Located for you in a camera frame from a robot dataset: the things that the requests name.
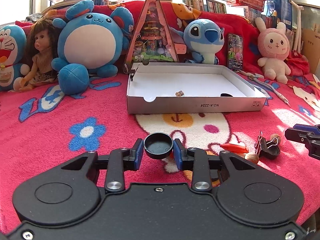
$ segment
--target screw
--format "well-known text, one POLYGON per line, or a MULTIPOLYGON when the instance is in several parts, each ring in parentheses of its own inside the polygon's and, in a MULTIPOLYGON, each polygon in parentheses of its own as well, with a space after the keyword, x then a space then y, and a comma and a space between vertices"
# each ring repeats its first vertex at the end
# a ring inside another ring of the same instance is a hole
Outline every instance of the screw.
POLYGON ((205 181, 198 181, 195 183, 196 189, 208 189, 210 187, 208 182, 205 181))
POLYGON ((156 191, 156 192, 163 192, 163 191, 164 191, 164 189, 163 189, 163 188, 161 188, 161 187, 156 187, 156 188, 155 188, 155 191, 156 191))
POLYGON ((111 181, 107 184, 107 188, 109 189, 120 189, 121 187, 122 184, 119 181, 111 181))
POLYGON ((285 235, 285 240, 293 240, 296 237, 296 234, 294 232, 289 232, 285 235))
POLYGON ((32 240, 33 239, 33 234, 31 234, 30 232, 26 231, 22 233, 22 237, 25 240, 32 240))

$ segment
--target flower center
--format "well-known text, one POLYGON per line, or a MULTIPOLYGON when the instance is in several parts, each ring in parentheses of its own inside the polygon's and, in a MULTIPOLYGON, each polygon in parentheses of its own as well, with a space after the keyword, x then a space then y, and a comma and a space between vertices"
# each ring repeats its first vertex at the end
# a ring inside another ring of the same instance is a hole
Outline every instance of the flower center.
POLYGON ((88 138, 89 136, 91 136, 93 134, 93 132, 94 132, 94 128, 92 126, 86 126, 81 129, 80 137, 81 138, 88 138))

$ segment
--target open shallow box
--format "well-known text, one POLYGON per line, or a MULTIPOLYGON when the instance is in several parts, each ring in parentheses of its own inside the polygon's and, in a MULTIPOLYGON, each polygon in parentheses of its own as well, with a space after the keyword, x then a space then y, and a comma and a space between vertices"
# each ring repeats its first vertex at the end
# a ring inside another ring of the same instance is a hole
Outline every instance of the open shallow box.
POLYGON ((129 114, 259 111, 266 97, 232 70, 220 65, 134 63, 127 88, 129 114), (183 97, 176 92, 182 90, 183 97))

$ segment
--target cardboard box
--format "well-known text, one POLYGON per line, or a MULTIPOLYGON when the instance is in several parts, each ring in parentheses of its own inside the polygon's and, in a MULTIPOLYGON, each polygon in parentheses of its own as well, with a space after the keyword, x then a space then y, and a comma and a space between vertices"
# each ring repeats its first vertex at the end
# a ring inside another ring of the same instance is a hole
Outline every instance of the cardboard box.
POLYGON ((134 63, 132 69, 136 71, 127 87, 129 114, 260 111, 267 99, 225 66, 134 63), (177 97, 180 90, 184 96, 177 97))
POLYGON ((301 53, 308 59, 310 73, 320 78, 320 33, 303 29, 301 40, 303 41, 301 53))

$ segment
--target plush eye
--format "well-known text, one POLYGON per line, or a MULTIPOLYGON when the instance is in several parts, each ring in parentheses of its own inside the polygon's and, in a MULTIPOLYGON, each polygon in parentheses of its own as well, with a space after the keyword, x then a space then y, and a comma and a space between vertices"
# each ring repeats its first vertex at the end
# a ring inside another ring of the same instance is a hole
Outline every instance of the plush eye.
POLYGON ((197 26, 192 27, 191 31, 190 31, 191 35, 193 36, 199 36, 199 28, 197 26))

